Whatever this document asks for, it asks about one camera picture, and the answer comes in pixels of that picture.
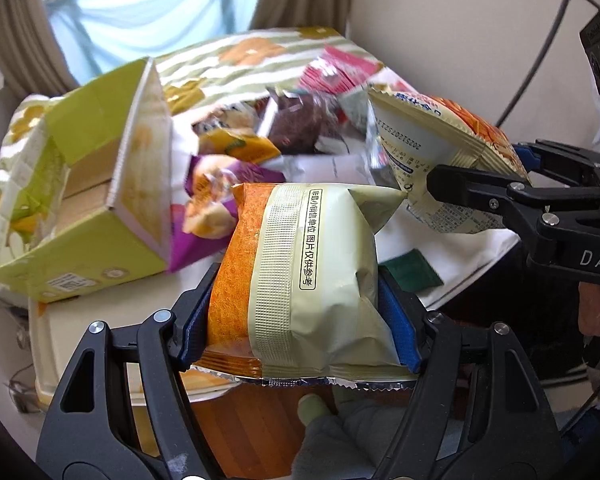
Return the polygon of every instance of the open cardboard box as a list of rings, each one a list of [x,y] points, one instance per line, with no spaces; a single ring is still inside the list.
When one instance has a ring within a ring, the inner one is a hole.
[[[0,199],[0,282],[48,303],[163,271],[172,127],[151,59],[49,110]]]

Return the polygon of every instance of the person's hand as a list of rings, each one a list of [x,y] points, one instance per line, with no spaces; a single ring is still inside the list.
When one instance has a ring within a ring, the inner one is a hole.
[[[580,282],[578,328],[584,335],[600,336],[600,285]]]

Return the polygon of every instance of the cable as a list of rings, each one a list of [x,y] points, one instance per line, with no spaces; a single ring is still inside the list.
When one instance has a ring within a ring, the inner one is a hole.
[[[33,363],[31,363],[31,364],[29,364],[29,365],[27,365],[27,366],[25,366],[25,367],[21,368],[20,370],[18,370],[16,373],[14,373],[14,374],[11,376],[11,379],[9,379],[9,382],[11,383],[12,381],[14,381],[14,380],[15,380],[15,378],[16,378],[17,376],[19,376],[21,373],[23,373],[23,371],[24,371],[24,370],[29,370],[29,368],[31,368],[32,366],[33,366]]]
[[[520,88],[518,88],[518,91],[513,96],[513,99],[511,99],[510,103],[507,105],[502,115],[498,119],[498,122],[496,123],[497,128],[501,127],[502,123],[507,120],[507,117],[509,117],[509,114],[511,113],[513,108],[515,108],[515,106],[518,104],[518,101],[520,101],[520,98],[522,97],[522,94],[526,91],[526,88],[529,86],[529,83],[531,83],[531,80],[536,76],[536,72],[538,71],[538,68],[540,68],[540,64],[544,61],[544,56],[546,56],[546,53],[551,47],[551,44],[554,42],[555,35],[558,33],[558,28],[560,27],[560,24],[564,19],[564,13],[567,11],[569,1],[570,0],[562,0],[562,2],[560,3],[560,7],[558,8],[558,14],[556,14],[554,18],[551,30],[549,31],[549,34],[544,40],[544,44],[542,45],[542,48],[540,49],[536,60],[531,66],[529,72],[526,74],[525,80],[522,82],[522,85],[520,85]],[[597,3],[595,0],[586,1],[588,1],[594,7],[596,7],[596,9],[600,10],[600,4]]]
[[[552,23],[551,30],[549,31],[549,34],[547,35],[546,39],[544,40],[544,44],[542,45],[542,48],[540,49],[540,52],[538,53],[536,60],[534,61],[533,65],[531,66],[531,69],[529,70],[529,72],[526,74],[525,80],[522,82],[522,85],[520,85],[520,88],[518,88],[518,91],[513,96],[513,99],[507,105],[507,107],[503,111],[502,115],[498,119],[498,122],[496,123],[496,128],[501,127],[502,123],[507,120],[507,117],[509,117],[509,114],[511,113],[513,108],[515,108],[515,106],[518,104],[518,101],[520,101],[522,94],[526,91],[526,88],[529,86],[529,83],[531,83],[531,80],[536,75],[538,68],[540,68],[540,64],[544,60],[544,56],[546,56],[546,53],[549,51],[549,47],[551,47],[551,44],[554,42],[555,35],[558,33],[558,28],[560,27],[560,24],[562,23],[562,19],[564,18],[564,13],[567,11],[567,6],[569,5],[569,1],[570,0],[562,0],[561,1],[560,8],[558,9],[558,14],[556,14],[556,16],[554,18],[554,22]]]
[[[587,409],[589,409],[589,406],[596,399],[599,393],[600,385],[596,388],[596,391],[590,395],[589,399],[586,400],[586,402],[580,407],[580,409],[575,413],[575,415],[573,415],[569,419],[569,421],[562,427],[562,429],[560,430],[560,436],[564,436],[564,434],[567,433],[567,431],[569,431],[573,427],[573,425],[580,420],[580,417],[584,414],[584,412],[587,411]]]

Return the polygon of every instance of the striped fabric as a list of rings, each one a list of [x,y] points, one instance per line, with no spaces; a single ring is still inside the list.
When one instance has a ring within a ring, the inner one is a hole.
[[[252,30],[205,41],[156,60],[173,114],[190,108],[249,101],[267,88],[292,89],[325,46],[378,60],[332,28]]]

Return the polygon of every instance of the barcode label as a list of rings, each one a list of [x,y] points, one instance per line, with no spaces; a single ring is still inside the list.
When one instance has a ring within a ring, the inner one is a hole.
[[[47,285],[51,285],[53,288],[62,290],[63,292],[73,292],[84,286],[93,286],[96,284],[95,281],[88,278],[83,278],[72,272],[62,274],[52,280],[46,282]]]

